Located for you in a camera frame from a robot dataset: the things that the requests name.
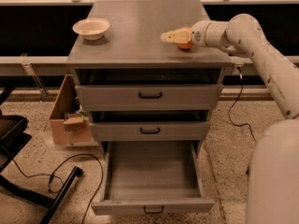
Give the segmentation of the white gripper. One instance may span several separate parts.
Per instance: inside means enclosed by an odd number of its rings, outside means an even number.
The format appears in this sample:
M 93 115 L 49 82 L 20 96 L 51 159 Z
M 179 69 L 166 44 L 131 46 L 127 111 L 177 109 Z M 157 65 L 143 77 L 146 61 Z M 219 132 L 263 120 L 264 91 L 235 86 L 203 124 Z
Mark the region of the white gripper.
M 184 27 L 174 31 L 162 33 L 161 40 L 165 43 L 176 44 L 188 44 L 190 41 L 192 41 L 195 46 L 205 47 L 205 34 L 207 26 L 207 21 L 199 21 L 192 26 L 192 29 Z

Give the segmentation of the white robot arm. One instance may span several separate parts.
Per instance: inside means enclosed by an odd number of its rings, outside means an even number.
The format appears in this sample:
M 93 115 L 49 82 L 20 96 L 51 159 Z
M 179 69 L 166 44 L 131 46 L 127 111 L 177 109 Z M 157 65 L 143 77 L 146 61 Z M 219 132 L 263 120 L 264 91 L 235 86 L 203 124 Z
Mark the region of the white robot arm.
M 299 224 L 299 69 L 249 14 L 199 21 L 161 34 L 164 43 L 218 49 L 250 59 L 280 119 L 258 139 L 249 162 L 245 224 Z

